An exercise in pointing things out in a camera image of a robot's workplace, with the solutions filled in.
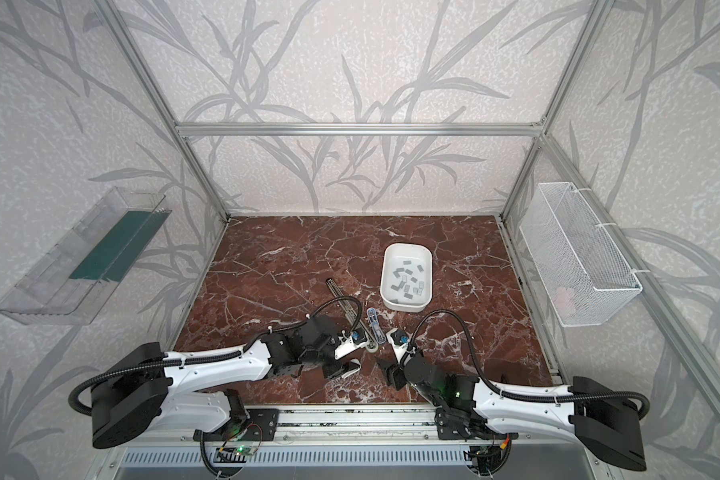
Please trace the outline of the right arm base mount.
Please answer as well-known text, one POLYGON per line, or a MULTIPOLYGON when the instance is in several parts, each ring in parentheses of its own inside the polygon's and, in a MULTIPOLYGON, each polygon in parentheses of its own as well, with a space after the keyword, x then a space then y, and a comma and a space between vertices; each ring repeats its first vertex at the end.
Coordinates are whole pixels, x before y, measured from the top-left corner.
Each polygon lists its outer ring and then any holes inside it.
POLYGON ((502 434, 491 430, 484 418, 474 411, 467 413, 461 410, 438 407, 435 410, 435 426, 439 440, 497 440, 506 438, 517 440, 518 433, 502 434))

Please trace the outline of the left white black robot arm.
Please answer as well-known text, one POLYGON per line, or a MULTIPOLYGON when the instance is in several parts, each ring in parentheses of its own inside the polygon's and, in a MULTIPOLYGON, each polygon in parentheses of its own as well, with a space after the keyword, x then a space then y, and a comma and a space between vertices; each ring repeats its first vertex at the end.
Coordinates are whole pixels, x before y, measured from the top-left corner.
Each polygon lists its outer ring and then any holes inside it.
POLYGON ((164 352, 156 342, 145 343, 74 387, 68 404, 90 418, 96 449, 149 431, 214 433, 246 417, 234 393, 221 386, 296 376, 307 367, 321 369, 327 380, 346 377, 359 367, 353 353, 367 342, 359 329, 342 332, 332 318, 317 315, 223 349, 164 352))

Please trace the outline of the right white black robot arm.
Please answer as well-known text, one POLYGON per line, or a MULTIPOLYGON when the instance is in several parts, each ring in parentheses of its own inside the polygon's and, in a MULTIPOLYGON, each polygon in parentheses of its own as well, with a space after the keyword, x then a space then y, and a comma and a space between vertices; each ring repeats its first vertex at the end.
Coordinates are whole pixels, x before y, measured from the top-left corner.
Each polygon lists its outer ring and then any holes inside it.
POLYGON ((580 444, 623 470, 647 470, 640 426, 646 409, 628 392, 587 377, 546 388, 486 383, 447 373, 419 353, 404 363, 379 359, 377 364, 389 386, 411 386, 435 407, 441 440, 509 444, 521 434, 541 435, 580 444))

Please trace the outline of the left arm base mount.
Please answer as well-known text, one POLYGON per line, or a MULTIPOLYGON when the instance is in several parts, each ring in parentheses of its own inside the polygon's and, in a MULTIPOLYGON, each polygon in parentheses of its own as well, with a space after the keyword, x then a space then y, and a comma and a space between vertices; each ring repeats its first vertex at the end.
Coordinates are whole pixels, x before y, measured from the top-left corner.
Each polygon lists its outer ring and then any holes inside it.
POLYGON ((200 440, 204 433, 206 442, 253 441, 271 442, 278 427, 280 410, 276 408, 254 408, 245 414, 218 412, 209 420, 203 419, 193 432, 192 439, 200 440))

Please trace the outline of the grey white large stapler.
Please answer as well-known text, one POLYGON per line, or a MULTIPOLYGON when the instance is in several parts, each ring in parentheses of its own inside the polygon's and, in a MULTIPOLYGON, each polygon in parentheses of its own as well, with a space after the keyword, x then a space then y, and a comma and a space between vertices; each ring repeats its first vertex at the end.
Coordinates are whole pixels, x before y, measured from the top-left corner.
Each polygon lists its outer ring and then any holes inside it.
MULTIPOLYGON (((328 290, 335 297, 344 296, 343 290, 339 287, 338 283, 333 278, 327 278, 325 281, 328 290)), ((359 313, 355 303, 348 300, 342 300, 338 303, 341 310, 344 312, 346 320, 349 322, 353 337, 359 340, 365 340, 365 349, 369 353, 376 353, 379 348, 374 334, 362 323, 355 323, 356 317, 359 313)))

